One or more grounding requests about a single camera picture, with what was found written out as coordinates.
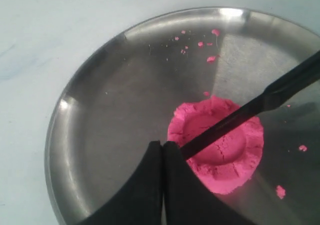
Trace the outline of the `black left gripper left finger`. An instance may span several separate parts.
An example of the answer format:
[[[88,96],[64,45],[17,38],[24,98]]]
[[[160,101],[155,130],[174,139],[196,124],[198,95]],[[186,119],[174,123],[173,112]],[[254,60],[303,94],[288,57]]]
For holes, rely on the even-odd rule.
[[[127,182],[80,225],[160,225],[163,205],[163,157],[159,141],[147,150]]]

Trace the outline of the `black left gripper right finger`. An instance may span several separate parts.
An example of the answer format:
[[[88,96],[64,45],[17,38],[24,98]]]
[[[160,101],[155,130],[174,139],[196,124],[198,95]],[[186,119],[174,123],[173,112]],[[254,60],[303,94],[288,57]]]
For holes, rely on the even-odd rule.
[[[193,173],[174,142],[162,149],[162,180],[168,225],[253,225],[213,195]]]

